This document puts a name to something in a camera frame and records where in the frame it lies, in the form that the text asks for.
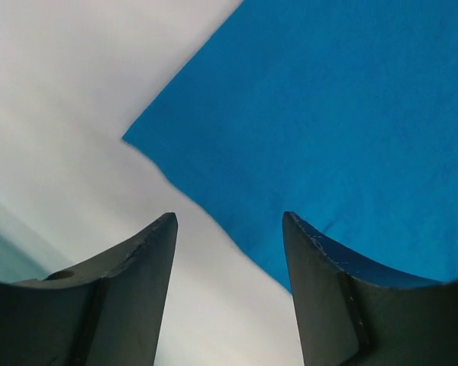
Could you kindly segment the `blue t-shirt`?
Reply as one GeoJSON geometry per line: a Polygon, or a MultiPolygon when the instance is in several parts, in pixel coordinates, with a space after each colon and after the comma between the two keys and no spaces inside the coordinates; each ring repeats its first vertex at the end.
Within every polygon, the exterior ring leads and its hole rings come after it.
{"type": "Polygon", "coordinates": [[[286,211],[458,278],[458,1],[245,1],[124,140],[283,287],[286,211]]]}

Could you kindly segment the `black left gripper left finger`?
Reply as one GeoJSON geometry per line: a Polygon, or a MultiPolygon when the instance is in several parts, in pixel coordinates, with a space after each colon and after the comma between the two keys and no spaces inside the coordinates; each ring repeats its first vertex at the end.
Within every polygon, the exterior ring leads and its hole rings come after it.
{"type": "Polygon", "coordinates": [[[0,365],[152,365],[177,230],[165,213],[42,281],[0,282],[0,365]]]}

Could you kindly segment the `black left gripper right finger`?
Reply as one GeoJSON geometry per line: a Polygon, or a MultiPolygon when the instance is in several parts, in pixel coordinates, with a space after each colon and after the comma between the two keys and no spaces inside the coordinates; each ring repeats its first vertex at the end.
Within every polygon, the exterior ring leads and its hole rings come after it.
{"type": "Polygon", "coordinates": [[[292,212],[282,230],[306,365],[458,365],[458,280],[379,264],[292,212]]]}

